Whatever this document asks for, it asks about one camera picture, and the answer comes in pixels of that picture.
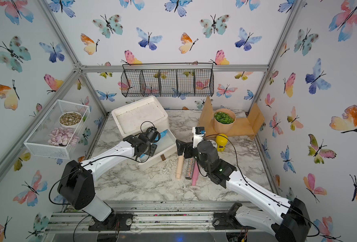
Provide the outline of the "wooden rolling pin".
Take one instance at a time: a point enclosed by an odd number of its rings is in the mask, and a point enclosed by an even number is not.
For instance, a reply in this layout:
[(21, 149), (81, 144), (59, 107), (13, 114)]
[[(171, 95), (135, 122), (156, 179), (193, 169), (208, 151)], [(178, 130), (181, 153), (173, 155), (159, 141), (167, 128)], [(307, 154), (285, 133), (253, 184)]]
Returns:
[(182, 170), (183, 170), (183, 164), (184, 164), (184, 155), (181, 154), (181, 155), (178, 156), (178, 162), (177, 162), (177, 168), (176, 168), (176, 174), (175, 174), (175, 178), (177, 180), (181, 179)]

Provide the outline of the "rhinestone silver microphone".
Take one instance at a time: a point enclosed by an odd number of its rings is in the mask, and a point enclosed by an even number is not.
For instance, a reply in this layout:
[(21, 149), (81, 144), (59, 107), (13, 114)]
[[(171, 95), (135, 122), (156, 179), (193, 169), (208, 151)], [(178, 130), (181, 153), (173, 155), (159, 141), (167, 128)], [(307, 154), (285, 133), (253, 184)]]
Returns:
[(196, 160), (194, 158), (190, 158), (188, 160), (186, 172), (185, 172), (185, 178), (188, 180), (192, 180), (193, 174), (194, 174), (194, 169), (195, 169), (195, 164)]

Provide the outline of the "pink toy microphone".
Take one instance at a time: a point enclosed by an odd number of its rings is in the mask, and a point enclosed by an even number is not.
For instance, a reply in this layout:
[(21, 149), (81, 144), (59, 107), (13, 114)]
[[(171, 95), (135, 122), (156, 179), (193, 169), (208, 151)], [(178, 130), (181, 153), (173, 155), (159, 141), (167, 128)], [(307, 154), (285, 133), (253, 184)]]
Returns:
[(195, 166), (194, 166), (194, 172), (193, 172), (193, 176), (192, 176), (192, 186), (195, 186), (196, 183), (197, 183), (197, 180), (199, 178), (199, 166), (198, 164), (196, 163)]

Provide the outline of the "blue toy microphone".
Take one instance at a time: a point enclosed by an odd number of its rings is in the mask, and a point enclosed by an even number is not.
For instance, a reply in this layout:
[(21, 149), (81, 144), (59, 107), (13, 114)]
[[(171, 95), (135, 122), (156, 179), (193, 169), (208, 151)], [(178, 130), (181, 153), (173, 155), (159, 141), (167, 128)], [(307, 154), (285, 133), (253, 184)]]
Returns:
[(140, 162), (144, 162), (156, 153), (158, 146), (164, 142), (163, 138), (166, 136), (167, 131), (168, 130), (158, 132), (154, 127), (150, 127), (147, 132), (138, 136), (142, 141), (145, 141), (145, 144), (141, 146), (141, 148), (145, 148), (145, 150), (138, 156)]

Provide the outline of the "white drawer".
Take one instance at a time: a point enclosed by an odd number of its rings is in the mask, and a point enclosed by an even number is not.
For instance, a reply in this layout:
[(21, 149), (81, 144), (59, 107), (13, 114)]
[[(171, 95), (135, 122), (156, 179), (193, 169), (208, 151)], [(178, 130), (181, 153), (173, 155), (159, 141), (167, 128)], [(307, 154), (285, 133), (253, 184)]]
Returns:
[(156, 149), (156, 153), (151, 156), (147, 161), (145, 160), (143, 163), (138, 163), (138, 167), (141, 170), (146, 170), (161, 161), (166, 160), (170, 155), (177, 151), (176, 147), (176, 138), (172, 134), (170, 129), (167, 129), (167, 134), (163, 138), (163, 143), (158, 146)]

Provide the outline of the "white plastic drawer cabinet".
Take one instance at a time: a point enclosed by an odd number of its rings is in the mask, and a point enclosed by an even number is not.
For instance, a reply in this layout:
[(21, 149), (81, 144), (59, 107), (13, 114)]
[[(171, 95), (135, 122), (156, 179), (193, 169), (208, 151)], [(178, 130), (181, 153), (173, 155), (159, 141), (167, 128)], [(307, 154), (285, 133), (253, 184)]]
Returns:
[(143, 133), (154, 126), (158, 132), (169, 127), (168, 114), (155, 96), (149, 96), (111, 112), (123, 138)]

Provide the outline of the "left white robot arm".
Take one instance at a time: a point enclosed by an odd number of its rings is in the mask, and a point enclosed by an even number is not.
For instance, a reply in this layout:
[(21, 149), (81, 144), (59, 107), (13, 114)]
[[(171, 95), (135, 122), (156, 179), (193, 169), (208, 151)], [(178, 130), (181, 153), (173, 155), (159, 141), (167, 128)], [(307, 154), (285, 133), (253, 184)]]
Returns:
[(154, 155), (161, 134), (155, 127), (146, 132), (129, 135), (106, 152), (77, 162), (72, 160), (64, 168), (58, 181), (58, 193), (76, 210), (82, 210), (92, 217), (94, 222), (90, 231), (117, 231), (120, 218), (116, 212), (96, 195), (94, 182), (114, 166), (129, 159), (135, 162), (142, 155), (149, 158)]

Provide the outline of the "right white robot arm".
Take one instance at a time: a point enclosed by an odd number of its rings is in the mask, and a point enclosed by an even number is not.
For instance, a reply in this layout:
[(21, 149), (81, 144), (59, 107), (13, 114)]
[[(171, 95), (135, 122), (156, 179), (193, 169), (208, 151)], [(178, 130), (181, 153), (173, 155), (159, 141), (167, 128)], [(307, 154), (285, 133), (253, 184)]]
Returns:
[(232, 207), (232, 221), (275, 236), (279, 242), (304, 242), (313, 226), (306, 205), (298, 198), (281, 197), (247, 178), (239, 168), (224, 161), (210, 141), (197, 145), (176, 140), (177, 154), (193, 158), (213, 183), (244, 196), (259, 211), (242, 205)]

